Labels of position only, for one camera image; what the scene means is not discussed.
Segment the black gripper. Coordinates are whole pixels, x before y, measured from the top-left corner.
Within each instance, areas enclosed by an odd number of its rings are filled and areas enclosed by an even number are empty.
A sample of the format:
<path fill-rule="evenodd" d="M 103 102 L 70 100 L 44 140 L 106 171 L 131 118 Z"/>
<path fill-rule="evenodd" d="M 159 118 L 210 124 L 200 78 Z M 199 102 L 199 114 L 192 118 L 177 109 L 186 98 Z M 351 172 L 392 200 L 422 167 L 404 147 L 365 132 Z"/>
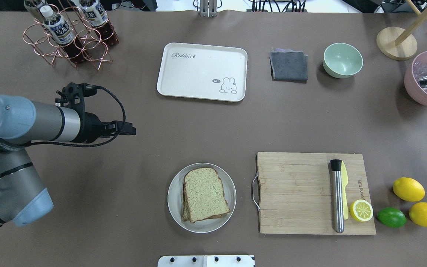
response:
<path fill-rule="evenodd" d="M 115 138 L 117 135 L 136 135 L 132 123 L 124 121 L 101 122 L 93 113 L 80 112 L 81 127 L 76 136 L 77 143 L 90 144 L 98 138 Z"/>

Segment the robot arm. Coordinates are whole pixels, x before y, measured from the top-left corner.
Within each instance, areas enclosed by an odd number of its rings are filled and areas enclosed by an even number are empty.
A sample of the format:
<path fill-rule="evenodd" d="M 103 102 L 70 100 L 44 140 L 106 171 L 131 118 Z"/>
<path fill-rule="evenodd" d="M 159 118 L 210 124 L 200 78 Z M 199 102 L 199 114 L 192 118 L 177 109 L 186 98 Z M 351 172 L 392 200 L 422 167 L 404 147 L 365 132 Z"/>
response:
<path fill-rule="evenodd" d="M 136 135 L 136 129 L 124 120 L 101 122 L 85 112 L 83 100 L 59 106 L 0 95 L 0 227 L 9 221 L 28 225 L 54 207 L 26 147 L 36 141 L 90 147 L 117 135 Z"/>

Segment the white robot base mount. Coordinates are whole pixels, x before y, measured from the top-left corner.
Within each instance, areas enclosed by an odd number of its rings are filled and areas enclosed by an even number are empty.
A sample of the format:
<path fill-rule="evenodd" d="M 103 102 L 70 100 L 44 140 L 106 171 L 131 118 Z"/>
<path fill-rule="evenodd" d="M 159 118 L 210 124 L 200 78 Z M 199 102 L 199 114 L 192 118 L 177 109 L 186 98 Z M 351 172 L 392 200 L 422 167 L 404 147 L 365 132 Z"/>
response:
<path fill-rule="evenodd" d="M 253 255 L 162 256 L 158 267 L 254 267 Z"/>

